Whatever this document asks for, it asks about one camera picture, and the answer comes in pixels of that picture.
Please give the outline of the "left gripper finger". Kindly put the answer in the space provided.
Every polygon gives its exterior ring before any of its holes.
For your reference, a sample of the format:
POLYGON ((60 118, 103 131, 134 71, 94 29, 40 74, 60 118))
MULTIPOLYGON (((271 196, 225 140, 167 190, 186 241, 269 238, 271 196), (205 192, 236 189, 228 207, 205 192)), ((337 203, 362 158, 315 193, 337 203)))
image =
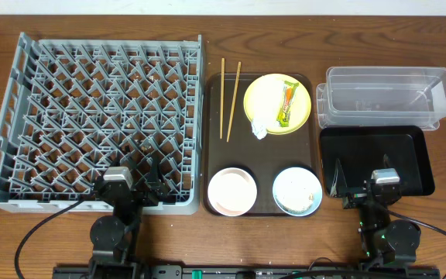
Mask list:
POLYGON ((135 170, 136 162, 132 159, 132 151, 130 145, 125 145, 122 149, 122 158, 119 163, 120 167, 127 167, 130 171, 135 170))
POLYGON ((163 174, 160 170, 159 157, 154 154, 151 156, 151 159, 152 163, 147 176, 147 186, 150 190, 168 190, 169 186, 164 181, 163 174))

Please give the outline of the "light blue bowl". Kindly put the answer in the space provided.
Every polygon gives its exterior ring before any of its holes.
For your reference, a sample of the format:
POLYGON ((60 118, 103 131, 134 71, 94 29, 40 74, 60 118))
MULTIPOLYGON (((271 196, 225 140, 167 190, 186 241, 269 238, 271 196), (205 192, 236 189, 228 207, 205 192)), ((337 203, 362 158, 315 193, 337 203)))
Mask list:
POLYGON ((273 199, 288 215, 313 215, 319 209, 322 198, 323 190, 318 177, 306 167, 289 167, 274 179, 273 199))

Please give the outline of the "rice and nut scraps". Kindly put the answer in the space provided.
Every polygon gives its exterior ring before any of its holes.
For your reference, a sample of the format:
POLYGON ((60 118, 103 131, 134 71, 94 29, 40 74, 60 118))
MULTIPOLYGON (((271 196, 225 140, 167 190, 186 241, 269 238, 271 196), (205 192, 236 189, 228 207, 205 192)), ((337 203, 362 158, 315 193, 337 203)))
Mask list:
POLYGON ((305 215, 314 204, 314 193, 301 183, 278 181, 273 190, 277 205, 290 215, 305 215))

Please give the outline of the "pink white bowl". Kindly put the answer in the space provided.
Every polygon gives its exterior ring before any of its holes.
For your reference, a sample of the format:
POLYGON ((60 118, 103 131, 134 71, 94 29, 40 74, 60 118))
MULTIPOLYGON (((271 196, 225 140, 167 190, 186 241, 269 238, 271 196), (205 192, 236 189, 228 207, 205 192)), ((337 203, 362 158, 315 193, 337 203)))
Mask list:
POLYGON ((208 201, 225 216, 236 217, 248 212, 257 199, 257 185, 252 175, 238 167, 217 172, 208 184, 208 201))

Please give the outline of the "green orange snack wrapper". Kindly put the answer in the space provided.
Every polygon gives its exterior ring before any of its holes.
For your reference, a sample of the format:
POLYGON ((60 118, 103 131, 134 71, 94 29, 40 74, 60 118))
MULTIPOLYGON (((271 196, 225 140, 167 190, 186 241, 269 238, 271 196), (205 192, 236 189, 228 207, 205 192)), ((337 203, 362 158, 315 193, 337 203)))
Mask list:
POLYGON ((282 99, 276 121, 280 127, 288 127, 290 123, 290 110, 293 104, 295 91, 299 87, 299 83, 293 83, 291 81, 283 82, 282 99))

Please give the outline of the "white paper napkin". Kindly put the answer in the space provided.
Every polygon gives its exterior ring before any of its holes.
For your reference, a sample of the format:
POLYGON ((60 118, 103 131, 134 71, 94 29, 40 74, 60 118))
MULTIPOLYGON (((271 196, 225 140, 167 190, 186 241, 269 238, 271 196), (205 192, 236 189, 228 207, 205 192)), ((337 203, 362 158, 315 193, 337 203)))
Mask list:
POLYGON ((252 107, 254 115, 251 126, 254 136, 262 140, 268 134, 268 128, 279 127, 277 116, 283 97, 284 81, 277 77, 267 77, 254 89, 252 107))

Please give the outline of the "wooden chopstick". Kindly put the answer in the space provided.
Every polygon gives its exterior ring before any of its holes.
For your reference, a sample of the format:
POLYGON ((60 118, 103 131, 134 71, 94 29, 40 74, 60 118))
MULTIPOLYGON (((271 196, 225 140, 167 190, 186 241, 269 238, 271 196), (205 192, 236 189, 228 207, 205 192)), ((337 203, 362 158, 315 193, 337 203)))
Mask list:
POLYGON ((232 123, 233 123, 234 114, 235 114, 235 103, 236 103, 236 97, 237 97, 237 94, 238 94, 238 83, 239 83, 239 77, 240 77, 240 74, 241 74, 241 68, 242 68, 242 62, 239 61, 238 62, 238 67, 237 67, 237 71, 236 71, 236 74, 235 74, 235 84, 234 84, 234 91, 233 91, 233 95, 232 95, 232 106, 231 106, 231 110, 230 110, 229 123, 228 123, 228 132, 227 132, 227 137, 226 137, 226 142, 227 143, 230 140, 231 131, 232 131, 232 123))
POLYGON ((224 103, 225 102, 225 58, 221 59, 221 79, 220 79, 220 126, 219 136, 223 138, 224 103))

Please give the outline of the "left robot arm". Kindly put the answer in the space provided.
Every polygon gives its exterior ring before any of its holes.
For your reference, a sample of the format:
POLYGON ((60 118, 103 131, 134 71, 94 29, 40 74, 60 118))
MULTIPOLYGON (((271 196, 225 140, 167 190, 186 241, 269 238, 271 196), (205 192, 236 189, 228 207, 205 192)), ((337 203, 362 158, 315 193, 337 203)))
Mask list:
POLYGON ((94 182, 94 196, 113 207, 110 215, 97 219, 91 227, 92 257, 84 278, 151 278, 149 265, 134 255, 142 211, 157 206, 170 187, 163 182, 160 157, 152 155, 146 186, 134 185, 132 171, 115 158, 94 182))

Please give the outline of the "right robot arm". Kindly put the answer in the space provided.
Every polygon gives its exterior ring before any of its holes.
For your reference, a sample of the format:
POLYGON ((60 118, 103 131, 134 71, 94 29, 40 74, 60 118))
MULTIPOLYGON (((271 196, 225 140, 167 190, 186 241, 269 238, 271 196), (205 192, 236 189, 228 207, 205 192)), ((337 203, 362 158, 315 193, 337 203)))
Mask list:
POLYGON ((394 168, 374 170, 370 179, 357 187, 349 187, 340 160, 335 161, 330 196, 342 200, 342 208, 357 208, 359 233, 367 259, 361 270, 405 269, 416 261, 420 245, 420 227, 414 222, 392 220, 388 206, 402 198, 400 176, 394 168))

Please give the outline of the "black rectangular waste tray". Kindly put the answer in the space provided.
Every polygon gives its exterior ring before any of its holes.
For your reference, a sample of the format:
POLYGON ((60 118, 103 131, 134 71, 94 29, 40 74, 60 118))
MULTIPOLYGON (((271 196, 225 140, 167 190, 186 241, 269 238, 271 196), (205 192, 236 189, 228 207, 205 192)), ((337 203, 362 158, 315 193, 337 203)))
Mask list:
POLYGON ((424 132, 417 126, 328 127, 319 135, 327 193, 341 161, 347 185, 356 187, 384 169, 387 154, 401 181, 403 196, 428 196, 435 190, 424 132))

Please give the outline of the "clear plastic waste bin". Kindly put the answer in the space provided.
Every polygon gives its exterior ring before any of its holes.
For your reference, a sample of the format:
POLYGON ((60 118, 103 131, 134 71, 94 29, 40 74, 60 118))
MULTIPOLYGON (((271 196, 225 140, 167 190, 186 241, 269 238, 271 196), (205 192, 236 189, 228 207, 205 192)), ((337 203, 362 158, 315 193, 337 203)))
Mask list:
POLYGON ((445 67, 331 67, 316 89, 318 125, 418 126, 446 117, 445 67))

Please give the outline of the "grey plastic dish rack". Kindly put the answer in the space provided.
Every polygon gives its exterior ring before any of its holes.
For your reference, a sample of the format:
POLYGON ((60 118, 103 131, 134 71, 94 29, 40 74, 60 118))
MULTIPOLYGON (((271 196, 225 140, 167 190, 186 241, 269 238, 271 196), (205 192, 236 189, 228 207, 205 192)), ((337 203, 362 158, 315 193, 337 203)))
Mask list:
POLYGON ((32 40, 21 35, 0 110, 0 209, 110 212, 94 180, 130 145, 134 185, 151 156, 170 191, 150 215, 199 207, 204 44, 32 40))

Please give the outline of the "dark brown serving tray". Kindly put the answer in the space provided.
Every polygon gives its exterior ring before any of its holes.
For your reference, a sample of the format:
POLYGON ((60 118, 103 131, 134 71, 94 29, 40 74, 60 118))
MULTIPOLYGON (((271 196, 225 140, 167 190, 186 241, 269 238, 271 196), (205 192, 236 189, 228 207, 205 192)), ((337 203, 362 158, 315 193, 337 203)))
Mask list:
POLYGON ((272 188, 275 177, 288 167, 305 167, 319 175, 321 167, 317 153, 317 135, 314 116, 298 130, 286 135, 268 134, 257 139, 252 134, 251 123, 243 108, 245 91, 261 74, 241 74, 232 122, 230 139, 226 132, 220 132, 220 101, 224 97, 224 127, 232 105, 235 75, 226 74, 221 85, 221 75, 212 75, 205 85, 203 116, 203 159, 204 185, 201 187, 201 203, 212 214, 218 212, 208 197, 208 184, 212 177, 227 167, 238 167, 252 175, 257 186, 257 197, 253 207, 245 213, 248 217, 286 217, 274 202, 272 188))

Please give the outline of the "yellow round plate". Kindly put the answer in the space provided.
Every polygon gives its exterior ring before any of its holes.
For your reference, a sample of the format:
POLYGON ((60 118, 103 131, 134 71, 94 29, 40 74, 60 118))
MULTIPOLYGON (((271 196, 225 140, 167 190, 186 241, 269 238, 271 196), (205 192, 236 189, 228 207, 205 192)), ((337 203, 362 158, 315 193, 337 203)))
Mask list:
POLYGON ((295 132, 298 130, 309 118, 312 104, 309 92, 305 88, 305 86, 298 81, 297 77, 292 77, 291 75, 286 74, 265 74, 261 77, 255 79, 246 89, 244 94, 244 111, 249 119, 252 122, 252 118, 254 115, 254 108, 252 107, 252 99, 254 96, 254 89, 256 85, 266 78, 279 78, 283 81, 291 81, 293 83, 299 83, 299 87, 295 91, 295 96, 293 99, 293 104, 291 105, 290 110, 290 123, 288 127, 276 127, 276 128, 268 128, 268 134, 271 135, 285 135, 288 133, 295 132))

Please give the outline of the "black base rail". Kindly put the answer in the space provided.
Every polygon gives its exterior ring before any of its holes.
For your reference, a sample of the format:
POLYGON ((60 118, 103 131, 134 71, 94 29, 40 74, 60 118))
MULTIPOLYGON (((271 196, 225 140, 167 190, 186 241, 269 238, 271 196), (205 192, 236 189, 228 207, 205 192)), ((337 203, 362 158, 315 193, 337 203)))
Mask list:
POLYGON ((362 274, 347 267, 316 266, 304 268, 181 267, 157 265, 138 267, 55 267, 53 279, 127 278, 127 279, 280 279, 280 278, 439 278, 436 269, 413 268, 371 270, 362 274))

